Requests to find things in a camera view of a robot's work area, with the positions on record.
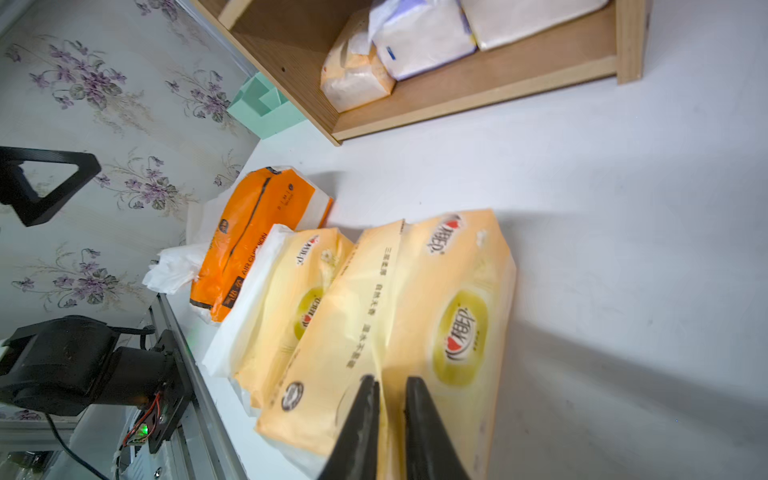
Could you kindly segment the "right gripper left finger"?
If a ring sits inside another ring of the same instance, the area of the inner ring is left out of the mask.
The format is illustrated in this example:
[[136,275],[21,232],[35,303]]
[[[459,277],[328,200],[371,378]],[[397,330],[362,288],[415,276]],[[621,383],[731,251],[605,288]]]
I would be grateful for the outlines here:
[[361,379],[347,419],[319,480],[375,480],[378,463],[380,385]]

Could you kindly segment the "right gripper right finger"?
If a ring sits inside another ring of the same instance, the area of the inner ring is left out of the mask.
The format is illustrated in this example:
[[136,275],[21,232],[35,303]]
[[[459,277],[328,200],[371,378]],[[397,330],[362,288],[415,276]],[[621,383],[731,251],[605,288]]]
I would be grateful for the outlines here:
[[408,480],[469,480],[425,381],[409,377],[405,403]]

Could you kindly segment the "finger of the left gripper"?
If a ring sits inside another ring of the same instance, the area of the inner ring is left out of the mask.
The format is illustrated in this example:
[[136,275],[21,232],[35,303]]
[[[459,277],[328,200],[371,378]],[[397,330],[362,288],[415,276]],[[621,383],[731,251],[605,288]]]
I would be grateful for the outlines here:
[[39,226],[101,172],[91,153],[3,146],[1,205],[12,209],[24,226]]

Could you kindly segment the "orange tissue pack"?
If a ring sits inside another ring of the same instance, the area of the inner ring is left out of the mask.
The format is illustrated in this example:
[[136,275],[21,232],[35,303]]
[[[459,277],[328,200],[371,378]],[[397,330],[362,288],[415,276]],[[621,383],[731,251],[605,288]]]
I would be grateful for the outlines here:
[[143,285],[174,294],[190,285],[190,304],[221,323],[234,307],[258,250],[272,227],[291,231],[324,225],[333,198],[290,167],[264,167],[246,174],[229,190],[190,210],[196,241],[159,253]]

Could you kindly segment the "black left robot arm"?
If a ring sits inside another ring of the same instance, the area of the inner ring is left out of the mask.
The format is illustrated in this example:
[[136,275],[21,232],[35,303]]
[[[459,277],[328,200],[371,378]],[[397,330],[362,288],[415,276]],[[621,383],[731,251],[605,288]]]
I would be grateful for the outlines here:
[[[39,195],[26,162],[74,166],[50,193]],[[101,171],[90,153],[1,149],[1,202],[26,227],[50,221]],[[156,453],[170,439],[194,397],[182,348],[171,330],[146,345],[152,327],[122,328],[69,315],[17,329],[1,349],[1,400],[56,416],[77,416],[91,405],[134,406],[141,414],[122,441]]]

